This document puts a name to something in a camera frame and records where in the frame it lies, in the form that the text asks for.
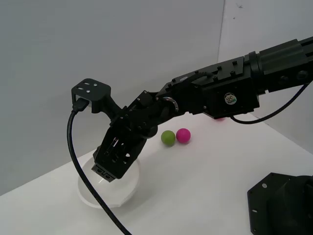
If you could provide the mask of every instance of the pink ball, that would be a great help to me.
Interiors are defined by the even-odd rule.
[[[187,143],[190,140],[191,133],[186,128],[181,128],[176,133],[176,139],[180,143]]]

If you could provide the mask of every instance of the logo sticker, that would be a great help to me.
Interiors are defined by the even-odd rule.
[[[226,104],[233,105],[237,102],[237,98],[233,93],[226,93],[224,95]]]

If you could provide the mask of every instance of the white wall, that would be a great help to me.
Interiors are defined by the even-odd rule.
[[[0,195],[70,160],[70,89],[90,77],[128,105],[142,90],[217,62],[221,0],[2,0]],[[80,156],[99,145],[105,115],[80,114]]]
[[[313,36],[312,0],[226,0],[219,61]],[[260,97],[257,117],[277,110],[299,87]],[[313,85],[268,125],[313,153]]]

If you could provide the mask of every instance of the robotic arm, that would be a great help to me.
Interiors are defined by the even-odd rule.
[[[143,91],[122,109],[111,98],[110,86],[93,79],[83,80],[71,92],[73,103],[87,99],[92,113],[104,112],[111,119],[92,168],[111,182],[123,177],[159,124],[186,112],[214,119],[252,112],[266,90],[307,86],[312,80],[313,37],[173,78],[159,92]]]

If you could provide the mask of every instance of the white table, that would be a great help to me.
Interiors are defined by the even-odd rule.
[[[182,127],[192,133],[187,146],[160,143],[162,131]],[[246,192],[252,186],[270,172],[313,174],[313,155],[269,126],[218,122],[205,115],[161,125],[139,157],[139,189],[114,210],[134,235],[250,235]],[[1,196],[0,233],[121,234],[102,210],[80,201],[77,177],[68,163]]]

